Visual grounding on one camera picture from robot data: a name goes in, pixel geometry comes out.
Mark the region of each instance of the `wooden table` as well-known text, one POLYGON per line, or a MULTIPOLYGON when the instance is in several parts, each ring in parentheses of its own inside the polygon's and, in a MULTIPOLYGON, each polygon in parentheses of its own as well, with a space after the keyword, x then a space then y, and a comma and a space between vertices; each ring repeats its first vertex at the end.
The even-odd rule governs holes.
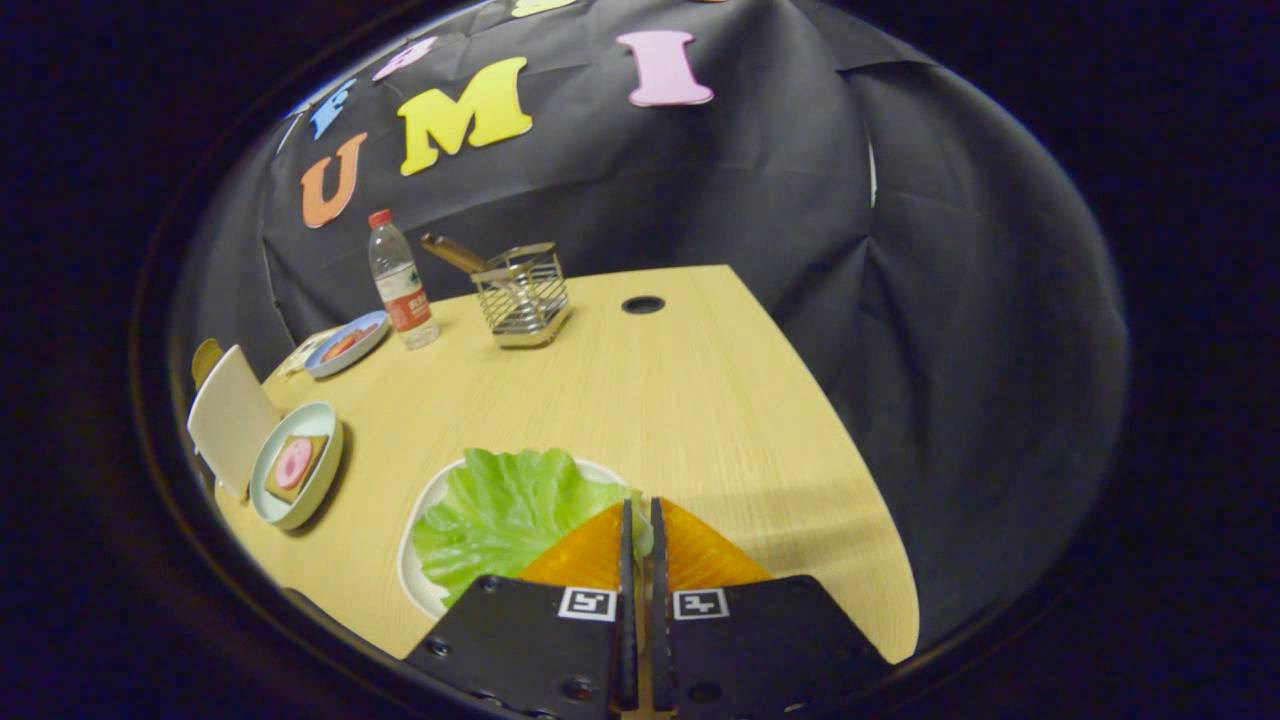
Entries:
POLYGON ((717 528, 774 575, 818 578, 890 661, 915 650, 906 551, 835 410, 727 266, 568 281, 573 314, 539 350, 502 350, 474 296, 433 304, 442 334, 394 333, 349 369, 264 383, 288 413, 324 400, 347 445, 329 497, 282 532, 223 491, 227 524, 264 570, 404 657, 431 620, 396 570, 425 483, 466 447, 563 447, 717 528), (666 307, 621 304, 657 295, 666 307))

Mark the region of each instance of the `pink letter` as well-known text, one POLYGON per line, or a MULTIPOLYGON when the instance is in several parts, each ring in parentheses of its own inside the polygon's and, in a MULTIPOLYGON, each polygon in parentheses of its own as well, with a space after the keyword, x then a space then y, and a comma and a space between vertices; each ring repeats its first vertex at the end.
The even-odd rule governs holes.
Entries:
POLYGON ((394 58, 387 60, 387 64, 383 65, 383 69, 378 70, 378 73, 374 76, 374 82, 383 79, 384 77, 394 73, 396 70, 403 68, 404 65, 412 65, 413 63, 421 60, 422 55, 426 55, 428 53, 431 51, 433 45, 435 45, 435 36, 415 42, 413 45, 410 45, 408 47, 401 50, 399 53, 396 54, 394 58))
POLYGON ((617 37, 631 49, 640 73, 640 87, 631 92, 631 104, 701 105, 716 96, 712 88, 698 85, 689 67, 685 44, 694 36, 675 29, 628 32, 617 37))

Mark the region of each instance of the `light blue bowl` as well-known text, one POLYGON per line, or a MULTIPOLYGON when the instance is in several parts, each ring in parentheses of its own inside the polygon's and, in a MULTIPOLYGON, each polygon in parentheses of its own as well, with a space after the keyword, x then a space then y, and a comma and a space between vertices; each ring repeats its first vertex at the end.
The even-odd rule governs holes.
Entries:
POLYGON ((356 360, 360 360, 366 354, 369 354, 370 350, 376 347, 378 343, 381 342, 383 337, 387 336, 387 331, 390 329, 390 327, 392 323, 390 318, 387 315, 387 310, 374 310, 367 315, 361 315, 360 318, 356 318, 355 320, 343 325, 340 331, 329 336, 328 340, 320 343, 320 347, 312 350, 311 355, 307 356, 307 361, 303 364, 303 366, 307 369, 308 373, 311 373, 314 377, 317 378, 324 378, 334 373, 346 370, 347 368, 353 365, 356 360), (342 341, 342 338, 347 337, 353 331, 357 331, 360 328, 367 328, 374 324, 378 325, 374 329, 374 332, 360 338, 360 342, 352 345, 346 352, 334 357, 333 360, 329 360, 328 363, 320 361, 320 359, 324 357, 324 354, 329 352, 329 348, 333 347, 334 345, 338 345, 338 342, 342 341))
POLYGON ((259 516, 284 530, 305 523, 333 484, 342 460, 342 423, 328 402, 308 402, 280 420, 262 442, 248 480, 248 497, 259 516), (320 452, 320 461, 311 469, 311 477, 292 505, 266 492, 266 474, 271 471, 275 457, 284 448, 284 438, 289 436, 329 436, 329 442, 320 452))

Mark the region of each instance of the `plastic water bottle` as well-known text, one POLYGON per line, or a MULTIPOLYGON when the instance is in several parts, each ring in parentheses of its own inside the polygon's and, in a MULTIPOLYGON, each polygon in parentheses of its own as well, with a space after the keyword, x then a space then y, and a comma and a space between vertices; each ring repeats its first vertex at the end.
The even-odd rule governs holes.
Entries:
POLYGON ((390 210, 370 215, 369 227, 374 231, 369 236, 369 266, 374 270, 378 295, 404 346, 410 350, 422 347, 440 337, 440 325, 431 316, 408 242, 392 224, 390 210))

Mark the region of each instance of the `bread slice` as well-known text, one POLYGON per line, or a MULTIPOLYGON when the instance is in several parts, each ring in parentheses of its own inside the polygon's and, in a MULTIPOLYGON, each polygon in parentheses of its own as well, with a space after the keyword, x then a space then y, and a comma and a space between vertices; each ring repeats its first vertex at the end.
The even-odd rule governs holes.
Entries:
POLYGON ((320 455, 324 454, 324 446, 329 443, 329 436, 289 436, 284 438, 284 445, 280 446, 280 452, 276 454, 275 461, 271 462, 271 469, 266 471, 266 492, 271 493, 279 500, 293 505, 302 493, 302 488, 306 487, 307 480, 311 479, 311 473, 315 471, 316 465, 320 462, 320 455), (275 482, 275 466, 280 464, 280 456, 284 455, 284 448, 289 447, 296 439, 308 439, 311 441, 311 461, 307 462, 305 470, 302 470, 302 480, 289 489, 284 489, 279 483, 275 482))

